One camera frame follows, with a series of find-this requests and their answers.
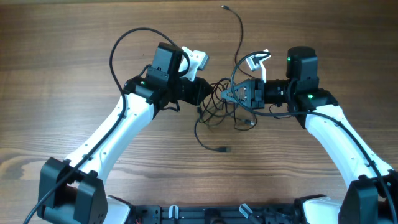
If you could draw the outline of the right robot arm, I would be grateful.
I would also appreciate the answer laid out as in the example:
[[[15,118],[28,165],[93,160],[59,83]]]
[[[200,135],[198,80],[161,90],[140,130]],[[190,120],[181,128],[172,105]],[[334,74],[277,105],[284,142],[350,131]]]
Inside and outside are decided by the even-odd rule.
[[[346,119],[337,99],[319,87],[318,57],[311,47],[292,47],[287,52],[285,80],[267,80],[263,64],[268,51],[243,57],[261,78],[247,79],[222,92],[223,99],[246,111],[266,116],[265,105],[287,104],[286,113],[272,117],[294,117],[326,150],[345,185],[343,201],[314,195],[295,201],[296,223],[397,223],[397,171],[362,140]]]

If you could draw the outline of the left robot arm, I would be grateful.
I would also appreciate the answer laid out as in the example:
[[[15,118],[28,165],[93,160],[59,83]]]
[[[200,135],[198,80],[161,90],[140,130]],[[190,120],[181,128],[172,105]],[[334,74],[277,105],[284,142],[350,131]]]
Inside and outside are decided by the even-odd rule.
[[[128,80],[111,114],[78,149],[60,161],[51,157],[40,171],[37,216],[50,223],[127,223],[130,203],[107,195],[104,185],[134,139],[169,103],[199,105],[211,90],[196,76],[205,52],[160,43],[146,75]]]

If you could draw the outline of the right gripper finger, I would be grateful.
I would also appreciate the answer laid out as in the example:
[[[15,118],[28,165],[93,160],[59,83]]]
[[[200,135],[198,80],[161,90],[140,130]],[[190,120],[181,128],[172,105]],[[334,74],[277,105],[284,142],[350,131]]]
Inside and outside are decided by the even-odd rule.
[[[233,102],[233,103],[237,103],[238,101],[240,101],[244,106],[250,108],[251,107],[251,95],[249,93],[237,93],[236,97],[233,96],[233,94],[231,92],[225,92],[223,91],[221,93],[221,97],[224,100]]]
[[[247,93],[251,91],[252,80],[246,79],[239,84],[235,84],[229,88],[229,91],[234,91],[235,93]]]

